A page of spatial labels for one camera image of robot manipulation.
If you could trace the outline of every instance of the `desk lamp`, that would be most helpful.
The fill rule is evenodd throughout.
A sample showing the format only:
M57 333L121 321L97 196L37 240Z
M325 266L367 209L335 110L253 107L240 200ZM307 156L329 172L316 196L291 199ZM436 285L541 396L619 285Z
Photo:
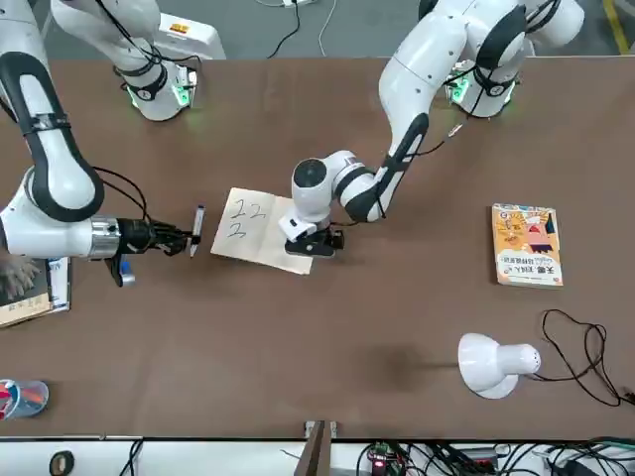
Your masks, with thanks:
M529 344L500 345L483 334L465 334L458 343L458 368L465 385L485 399L507 397L518 376L535 374L540 354Z

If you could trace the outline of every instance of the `tape roll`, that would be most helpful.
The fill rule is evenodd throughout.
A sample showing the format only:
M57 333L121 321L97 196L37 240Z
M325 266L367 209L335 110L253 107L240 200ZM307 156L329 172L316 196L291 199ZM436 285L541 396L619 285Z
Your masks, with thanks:
M75 458L70 451L58 451L51 457L49 473L51 476L66 476L75 465Z

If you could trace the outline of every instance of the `book cover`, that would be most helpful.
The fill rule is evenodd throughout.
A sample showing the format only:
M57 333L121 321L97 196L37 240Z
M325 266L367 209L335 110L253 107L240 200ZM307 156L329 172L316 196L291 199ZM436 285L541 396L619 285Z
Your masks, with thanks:
M51 308L48 261L0 250L0 327L41 315Z
M539 206L492 206L498 283L535 288L563 285L556 211Z

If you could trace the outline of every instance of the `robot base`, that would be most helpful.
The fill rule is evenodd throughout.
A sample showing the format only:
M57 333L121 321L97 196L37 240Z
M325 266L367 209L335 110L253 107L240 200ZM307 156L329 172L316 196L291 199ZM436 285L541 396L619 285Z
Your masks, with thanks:
M167 67L172 70L169 73L169 79L152 101L143 101L129 87L126 87L132 105L152 121L172 119L183 109L193 105L197 85L196 71L175 63L168 63Z

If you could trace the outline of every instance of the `yellow book cover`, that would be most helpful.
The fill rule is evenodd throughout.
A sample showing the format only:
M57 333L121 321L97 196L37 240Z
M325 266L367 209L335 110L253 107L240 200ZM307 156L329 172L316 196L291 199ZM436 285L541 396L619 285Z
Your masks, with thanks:
M494 203L492 229L498 283L535 288L563 285L554 209Z

